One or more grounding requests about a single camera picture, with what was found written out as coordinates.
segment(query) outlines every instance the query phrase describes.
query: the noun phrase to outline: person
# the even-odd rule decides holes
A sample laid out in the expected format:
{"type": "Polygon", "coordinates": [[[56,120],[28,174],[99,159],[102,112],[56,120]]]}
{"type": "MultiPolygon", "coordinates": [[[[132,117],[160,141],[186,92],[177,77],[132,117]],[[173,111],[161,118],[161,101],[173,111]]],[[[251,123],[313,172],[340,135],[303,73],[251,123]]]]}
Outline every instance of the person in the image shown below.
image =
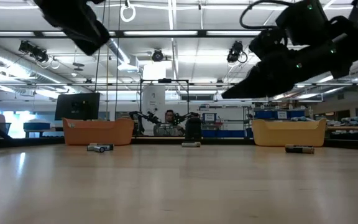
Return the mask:
{"type": "Polygon", "coordinates": [[[184,136],[185,129],[180,125],[174,125],[175,113],[173,110],[165,112],[165,123],[156,124],[153,128],[154,136],[184,136]]]}

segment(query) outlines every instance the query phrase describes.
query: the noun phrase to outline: black monitor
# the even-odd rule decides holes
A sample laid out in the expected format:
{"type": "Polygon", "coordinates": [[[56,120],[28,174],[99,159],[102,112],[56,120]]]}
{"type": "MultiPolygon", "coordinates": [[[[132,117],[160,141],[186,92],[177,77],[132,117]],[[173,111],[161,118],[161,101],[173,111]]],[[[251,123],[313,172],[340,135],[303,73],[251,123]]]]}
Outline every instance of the black monitor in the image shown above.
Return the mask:
{"type": "Polygon", "coordinates": [[[55,121],[67,119],[98,119],[100,93],[60,95],[57,98],[55,121]]]}

